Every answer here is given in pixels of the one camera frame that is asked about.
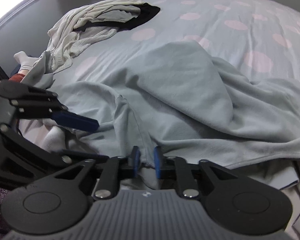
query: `white sock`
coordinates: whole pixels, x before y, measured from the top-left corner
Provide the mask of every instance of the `white sock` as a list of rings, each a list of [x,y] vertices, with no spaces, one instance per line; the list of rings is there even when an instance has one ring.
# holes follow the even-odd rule
[[[39,59],[37,57],[28,57],[24,51],[16,53],[13,57],[21,65],[19,71],[24,69],[30,71],[33,64]]]

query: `black cloth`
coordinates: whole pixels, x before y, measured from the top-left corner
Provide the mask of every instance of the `black cloth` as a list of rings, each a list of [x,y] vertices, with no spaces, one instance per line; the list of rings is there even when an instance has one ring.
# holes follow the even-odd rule
[[[118,27],[119,30],[132,30],[135,27],[138,27],[147,21],[150,21],[154,16],[160,12],[160,8],[157,6],[152,6],[148,3],[141,5],[133,5],[140,8],[140,15],[138,17],[132,18],[125,23],[114,22],[114,21],[105,21],[105,22],[87,22],[85,25],[73,29],[74,32],[85,31],[89,27],[102,26],[102,27]]]

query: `silver bolt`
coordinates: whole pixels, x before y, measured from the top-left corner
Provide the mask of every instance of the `silver bolt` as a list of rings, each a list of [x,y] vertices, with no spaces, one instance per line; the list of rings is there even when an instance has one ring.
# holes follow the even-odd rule
[[[111,195],[111,192],[109,190],[106,190],[106,189],[100,189],[100,190],[97,190],[94,195],[97,197],[97,198],[106,198],[106,197],[109,197]]]
[[[183,191],[183,195],[188,198],[193,198],[199,196],[199,191],[197,191],[196,189],[189,188]]]
[[[63,155],[61,158],[67,164],[71,164],[72,163],[72,159],[69,156],[67,156],[67,155]]]
[[[17,105],[19,105],[19,102],[17,100],[11,100],[11,104],[13,106],[17,106]]]
[[[9,130],[9,128],[5,124],[0,125],[0,131],[1,132],[7,132],[8,130]]]

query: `bed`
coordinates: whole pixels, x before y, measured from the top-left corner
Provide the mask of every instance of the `bed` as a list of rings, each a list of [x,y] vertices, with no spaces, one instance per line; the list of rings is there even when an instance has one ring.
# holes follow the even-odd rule
[[[131,31],[118,32],[107,40],[91,45],[73,59],[70,68],[55,73],[51,90],[60,92],[65,85],[98,82],[98,78],[135,55],[175,41],[196,41],[208,54],[229,62],[249,80],[282,78],[300,82],[299,12],[270,0],[143,1],[159,6],[159,14]],[[78,102],[68,101],[61,94],[60,97],[62,103],[78,113]],[[89,116],[91,110],[78,114]],[[98,151],[110,156],[118,154],[111,147],[105,152],[104,145],[96,148],[93,140],[100,142],[102,138],[91,139],[89,135],[78,132],[66,138],[67,141],[64,137],[63,141],[53,141],[52,146],[51,135],[60,130],[52,130],[50,125],[47,122],[45,125],[42,122],[24,122],[20,129],[29,140],[50,151],[57,146]],[[239,169],[273,187],[285,189],[294,205],[292,224],[300,213],[300,179],[294,164],[291,160],[269,159],[266,163],[257,164],[259,162],[262,160],[227,164],[220,160],[219,164],[230,168],[251,164],[248,168]],[[142,175],[148,187],[158,187],[153,174],[146,170]],[[294,239],[300,239],[291,225],[287,232]]]

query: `robotic arm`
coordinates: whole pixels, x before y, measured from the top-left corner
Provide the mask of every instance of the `robotic arm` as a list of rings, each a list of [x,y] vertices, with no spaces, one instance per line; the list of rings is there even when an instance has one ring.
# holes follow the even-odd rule
[[[52,92],[0,82],[1,204],[11,231],[4,239],[289,240],[290,200],[279,190],[207,160],[188,164],[154,149],[167,190],[119,190],[141,165],[127,157],[45,152],[15,132],[16,119],[51,118],[96,132],[98,122],[68,112]]]

